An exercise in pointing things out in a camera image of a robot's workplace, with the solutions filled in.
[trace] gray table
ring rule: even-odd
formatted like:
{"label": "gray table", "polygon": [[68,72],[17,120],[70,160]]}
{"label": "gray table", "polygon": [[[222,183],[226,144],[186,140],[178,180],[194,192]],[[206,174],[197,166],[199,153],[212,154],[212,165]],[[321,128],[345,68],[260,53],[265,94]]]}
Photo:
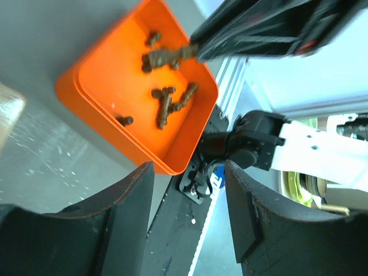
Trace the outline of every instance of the gray table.
{"label": "gray table", "polygon": [[[136,166],[56,98],[58,76],[137,0],[0,2],[0,82],[28,102],[0,157],[0,203],[58,212]],[[168,0],[191,34],[204,20],[193,0]],[[221,61],[210,63],[216,75]],[[157,175],[150,222],[170,176]]]}

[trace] table surface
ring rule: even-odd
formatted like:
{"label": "table surface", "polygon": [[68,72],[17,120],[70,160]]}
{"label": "table surface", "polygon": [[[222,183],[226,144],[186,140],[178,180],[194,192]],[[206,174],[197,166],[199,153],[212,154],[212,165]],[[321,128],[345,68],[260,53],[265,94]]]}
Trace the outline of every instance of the table surface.
{"label": "table surface", "polygon": [[[53,84],[137,0],[0,3],[0,82],[27,98],[0,158],[0,203],[58,212],[110,186],[136,166],[55,96]],[[204,20],[193,0],[168,0],[191,34]],[[209,64],[216,75],[221,60]],[[151,217],[170,176],[156,175]]]}

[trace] gray floor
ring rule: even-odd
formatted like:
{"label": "gray floor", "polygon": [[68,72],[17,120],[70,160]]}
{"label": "gray floor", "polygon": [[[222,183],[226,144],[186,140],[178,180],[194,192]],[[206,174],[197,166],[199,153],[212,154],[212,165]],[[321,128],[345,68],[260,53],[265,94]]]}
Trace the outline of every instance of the gray floor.
{"label": "gray floor", "polygon": [[[136,166],[56,98],[57,77],[139,0],[0,2],[0,82],[26,109],[0,158],[0,200],[57,212],[104,189]],[[193,0],[168,0],[191,34],[204,20]],[[217,74],[221,61],[209,66]],[[157,175],[150,221],[170,176]]]}
{"label": "gray floor", "polygon": [[[236,105],[233,119],[238,114],[244,115],[254,109],[260,109],[260,106],[248,85],[245,84]],[[251,167],[246,169],[246,172],[260,183],[275,191],[278,190],[278,173],[276,171],[262,171]],[[241,266],[235,262],[225,190],[221,190],[218,195],[216,207],[193,275],[243,275]]]}

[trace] orange bin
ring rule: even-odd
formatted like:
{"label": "orange bin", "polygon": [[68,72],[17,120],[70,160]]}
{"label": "orange bin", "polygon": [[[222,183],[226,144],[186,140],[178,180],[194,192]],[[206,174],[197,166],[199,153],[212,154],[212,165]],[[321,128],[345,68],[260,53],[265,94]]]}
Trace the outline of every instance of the orange bin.
{"label": "orange bin", "polygon": [[[60,101],[137,165],[152,160],[158,174],[185,171],[216,104],[216,82],[204,64],[194,59],[178,71],[167,66],[150,74],[141,71],[149,33],[162,39],[155,48],[179,49],[189,39],[161,0],[146,0],[116,23],[100,41],[56,82]],[[168,117],[164,130],[156,126],[159,101],[151,90],[174,86],[172,101],[179,101],[189,82],[199,85],[180,112]],[[122,126],[116,118],[132,116]]]}

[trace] orange plastic container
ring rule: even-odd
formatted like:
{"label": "orange plastic container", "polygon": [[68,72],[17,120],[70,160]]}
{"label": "orange plastic container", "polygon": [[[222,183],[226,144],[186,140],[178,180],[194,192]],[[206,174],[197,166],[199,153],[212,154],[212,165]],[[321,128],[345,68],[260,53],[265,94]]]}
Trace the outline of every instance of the orange plastic container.
{"label": "orange plastic container", "polygon": [[[209,69],[195,60],[141,71],[142,54],[149,33],[159,30],[155,48],[178,49],[189,39],[161,0],[146,0],[118,22],[104,37],[69,68],[56,82],[61,102],[137,165],[152,160],[158,174],[185,171],[204,127],[216,104],[216,82]],[[188,82],[199,89],[180,112],[168,117],[164,130],[156,126],[159,101],[154,88],[174,86],[172,101],[178,101]],[[118,116],[132,116],[123,127]]]}

